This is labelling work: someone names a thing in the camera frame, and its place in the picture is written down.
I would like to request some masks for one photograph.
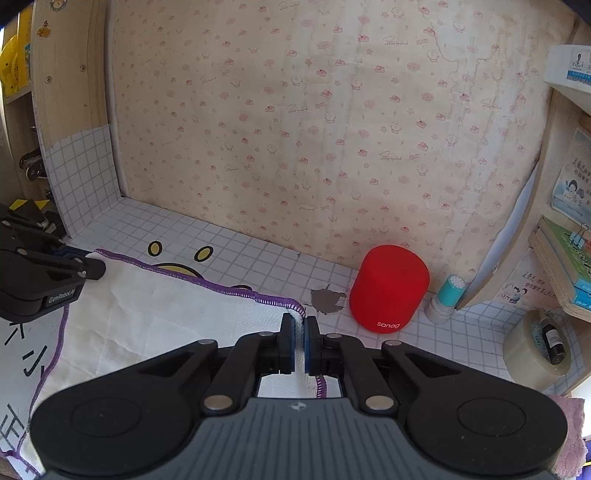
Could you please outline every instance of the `white cloth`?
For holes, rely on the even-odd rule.
[[[303,308],[294,300],[237,292],[122,255],[102,253],[89,257],[104,261],[106,273],[98,281],[87,281],[80,298],[69,306],[61,351],[58,346],[57,362],[41,381],[31,412],[60,390],[202,338],[216,339],[224,347],[247,333],[276,332],[285,312],[295,318],[296,336],[301,340]],[[296,345],[302,344],[296,339]],[[295,373],[263,378],[259,396],[314,398],[316,380],[303,371],[301,349],[296,350],[295,362]],[[36,470],[44,471],[29,436],[19,454]]]

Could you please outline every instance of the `red cylindrical speaker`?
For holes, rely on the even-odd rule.
[[[372,248],[349,295],[349,308],[361,326],[377,333],[404,328],[429,287],[423,260],[403,247]]]

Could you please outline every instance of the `wooden shelf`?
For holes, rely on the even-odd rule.
[[[570,283],[570,279],[562,266],[557,266],[556,262],[550,261],[552,256],[556,258],[556,261],[559,261],[554,251],[548,252],[546,247],[536,237],[535,232],[531,233],[529,241],[531,248],[534,249],[542,268],[550,280],[550,285],[552,285],[556,299],[565,313],[591,323],[591,311],[572,303],[568,292],[562,288],[562,285],[565,283]]]
[[[31,89],[32,89],[32,87],[31,87],[31,84],[29,83],[29,85],[27,85],[24,88],[21,88],[17,93],[15,93],[13,95],[10,95],[10,96],[7,96],[4,99],[4,103],[8,104],[10,102],[13,102],[14,100],[19,99],[20,97],[22,97],[22,96],[24,96],[24,95],[26,95],[28,93],[31,93]]]

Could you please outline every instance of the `purple stitched edge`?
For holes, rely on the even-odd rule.
[[[316,398],[326,398],[327,387],[324,375],[316,377]]]
[[[243,298],[255,300],[255,302],[257,302],[257,303],[263,303],[266,305],[273,305],[276,307],[283,307],[283,308],[295,310],[297,313],[301,314],[302,316],[306,315],[305,308],[299,302],[297,302],[293,299],[288,299],[285,297],[274,297],[271,295],[263,295],[261,293],[257,293],[257,292],[251,291],[251,290],[246,290],[244,288],[224,287],[223,285],[218,285],[216,283],[207,281],[205,279],[201,279],[199,277],[193,277],[191,275],[184,275],[182,273],[172,272],[170,270],[165,270],[163,268],[154,267],[153,265],[149,265],[149,264],[144,263],[140,260],[136,260],[135,258],[128,257],[127,255],[116,254],[116,253],[104,250],[102,248],[98,248],[95,251],[97,253],[99,253],[100,255],[103,255],[104,257],[110,258],[111,260],[120,260],[120,261],[123,261],[126,263],[133,264],[136,267],[140,267],[145,270],[149,270],[149,271],[152,271],[155,273],[167,275],[169,277],[178,278],[179,280],[189,281],[195,285],[205,287],[208,290],[213,290],[218,293],[222,293],[224,295],[233,295],[236,297],[243,297]],[[37,385],[37,388],[35,389],[35,394],[33,395],[33,399],[31,400],[31,405],[29,407],[29,420],[31,418],[33,405],[37,401],[37,398],[39,397],[39,394],[41,393],[41,389],[43,388],[43,385],[45,385],[45,381],[46,381],[47,377],[49,376],[51,371],[54,369],[54,367],[57,364],[57,361],[59,360],[59,357],[61,354],[61,349],[64,345],[64,331],[66,329],[66,322],[68,319],[69,311],[70,311],[69,305],[66,305],[64,307],[64,313],[61,316],[56,352],[54,353],[49,366],[44,371],[43,377],[41,378],[41,380],[39,381],[39,383]],[[322,375],[316,377],[316,398],[326,398],[326,380]],[[0,450],[0,452],[2,454],[4,454],[5,456],[11,456],[11,457],[14,457],[14,458],[20,460],[28,468],[30,468],[37,476],[41,476],[41,474],[37,471],[37,469],[35,467],[33,467],[30,463],[28,463],[21,456],[21,447],[22,447],[23,442],[25,441],[25,438],[27,437],[27,433],[28,433],[28,430],[25,431],[25,434],[18,441],[16,451],[7,450],[6,452],[3,452]]]
[[[224,287],[223,285],[218,285],[217,283],[213,283],[210,281],[205,280],[204,278],[194,277],[192,275],[185,275],[178,272],[172,272],[170,270],[165,270],[163,268],[155,267],[153,265],[144,263],[140,260],[136,260],[135,258],[128,257],[127,255],[123,254],[115,254],[113,252],[109,252],[102,248],[98,248],[95,252],[103,255],[104,257],[110,258],[111,260],[121,260],[126,263],[131,263],[136,267],[143,268],[144,270],[150,270],[155,273],[160,273],[162,275],[167,275],[168,277],[178,278],[180,280],[186,280],[195,285],[199,285],[201,287],[205,287],[208,290],[213,290],[218,293],[223,293],[224,295],[233,295],[235,297],[243,297],[245,299],[254,300],[257,303],[264,303],[266,305],[273,305],[275,307],[283,307],[291,310],[295,310],[302,316],[306,316],[305,308],[297,301],[293,299],[287,299],[285,297],[274,297],[271,295],[263,295],[261,293],[257,293],[255,291],[246,290],[244,288],[230,288]]]

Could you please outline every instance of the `yellow object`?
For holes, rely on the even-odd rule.
[[[10,208],[11,210],[16,210],[21,205],[23,205],[25,202],[26,202],[26,200],[15,200],[12,203],[12,205],[8,208]],[[45,205],[47,205],[48,203],[49,203],[49,200],[35,200],[35,205],[37,205],[37,208],[39,208],[40,210],[43,210],[45,208]]]
[[[0,53],[0,82],[4,85],[6,96],[18,90],[17,52],[18,40],[17,35],[14,35]]]
[[[31,51],[31,21],[33,19],[33,6],[26,7],[18,14],[17,30],[17,72],[18,88],[29,85],[30,71],[29,59]]]
[[[168,270],[170,272],[182,273],[185,275],[189,275],[191,277],[203,278],[191,267],[187,267],[186,265],[181,265],[178,263],[159,263],[159,264],[155,264],[154,266],[163,268],[163,269]]]
[[[201,247],[199,250],[197,250],[197,253],[195,254],[195,261],[199,263],[205,262],[212,255],[213,247],[211,247],[210,245],[206,247]]]

